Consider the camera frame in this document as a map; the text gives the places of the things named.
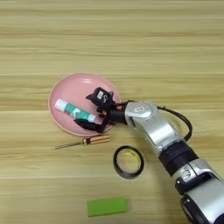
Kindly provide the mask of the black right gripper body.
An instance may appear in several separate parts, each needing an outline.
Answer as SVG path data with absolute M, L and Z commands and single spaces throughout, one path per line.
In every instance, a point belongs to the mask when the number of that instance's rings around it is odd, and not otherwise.
M 114 125 L 115 123 L 126 124 L 125 109 L 128 103 L 125 102 L 110 102 L 97 108 L 99 117 L 102 118 L 102 123 L 97 126 L 97 131 L 103 133 L 107 125 Z

